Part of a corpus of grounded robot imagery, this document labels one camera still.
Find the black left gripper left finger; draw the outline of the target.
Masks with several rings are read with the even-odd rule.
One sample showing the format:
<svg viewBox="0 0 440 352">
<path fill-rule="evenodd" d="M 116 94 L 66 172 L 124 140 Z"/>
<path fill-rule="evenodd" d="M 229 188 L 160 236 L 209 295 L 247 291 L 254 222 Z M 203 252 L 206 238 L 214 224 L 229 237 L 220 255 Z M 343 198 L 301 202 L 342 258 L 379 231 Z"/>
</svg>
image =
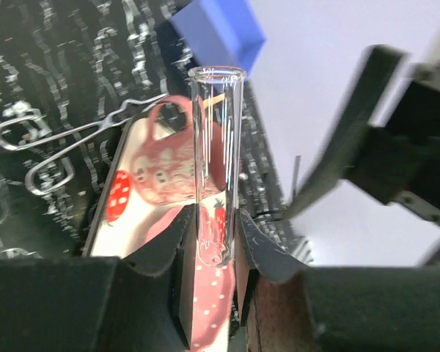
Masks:
<svg viewBox="0 0 440 352">
<path fill-rule="evenodd" d="M 125 259 L 0 260 L 0 351 L 184 351 L 195 205 Z"/>
</svg>

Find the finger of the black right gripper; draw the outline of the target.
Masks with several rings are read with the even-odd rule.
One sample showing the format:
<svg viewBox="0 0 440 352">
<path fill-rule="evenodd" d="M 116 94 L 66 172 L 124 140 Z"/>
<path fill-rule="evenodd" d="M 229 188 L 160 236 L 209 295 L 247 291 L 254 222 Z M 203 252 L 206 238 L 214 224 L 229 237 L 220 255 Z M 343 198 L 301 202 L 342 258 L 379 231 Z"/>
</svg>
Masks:
<svg viewBox="0 0 440 352">
<path fill-rule="evenodd" d="M 369 120 L 407 53 L 389 45 L 371 45 L 364 51 L 327 144 L 284 212 L 291 220 L 334 190 L 345 178 L 362 147 Z"/>
</svg>

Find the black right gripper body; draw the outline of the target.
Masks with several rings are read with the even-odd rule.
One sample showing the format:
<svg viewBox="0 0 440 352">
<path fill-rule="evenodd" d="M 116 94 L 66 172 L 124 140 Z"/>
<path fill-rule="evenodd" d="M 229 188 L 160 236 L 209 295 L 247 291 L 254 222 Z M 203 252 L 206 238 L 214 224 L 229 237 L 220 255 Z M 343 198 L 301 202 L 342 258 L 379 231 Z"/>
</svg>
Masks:
<svg viewBox="0 0 440 352">
<path fill-rule="evenodd" d="M 346 172 L 383 205 L 440 227 L 440 61 L 419 64 L 384 127 L 371 127 Z"/>
</svg>

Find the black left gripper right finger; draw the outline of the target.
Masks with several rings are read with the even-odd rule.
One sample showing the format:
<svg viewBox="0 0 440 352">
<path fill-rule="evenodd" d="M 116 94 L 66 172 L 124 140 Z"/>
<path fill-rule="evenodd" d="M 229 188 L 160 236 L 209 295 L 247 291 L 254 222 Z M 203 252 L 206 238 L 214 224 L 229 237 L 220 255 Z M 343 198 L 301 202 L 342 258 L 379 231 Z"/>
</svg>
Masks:
<svg viewBox="0 0 440 352">
<path fill-rule="evenodd" d="M 310 267 L 236 213 L 248 351 L 440 351 L 440 267 Z"/>
</svg>

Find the clear glass test tube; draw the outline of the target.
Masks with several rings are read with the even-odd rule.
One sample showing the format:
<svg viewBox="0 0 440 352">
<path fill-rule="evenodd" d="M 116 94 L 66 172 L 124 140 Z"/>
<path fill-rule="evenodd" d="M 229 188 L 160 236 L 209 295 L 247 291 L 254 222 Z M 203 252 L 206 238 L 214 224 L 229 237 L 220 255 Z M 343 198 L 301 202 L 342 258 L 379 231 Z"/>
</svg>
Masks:
<svg viewBox="0 0 440 352">
<path fill-rule="evenodd" d="M 232 259 L 241 149 L 243 86 L 236 67 L 195 67 L 191 79 L 197 248 L 200 260 L 223 267 Z"/>
</svg>

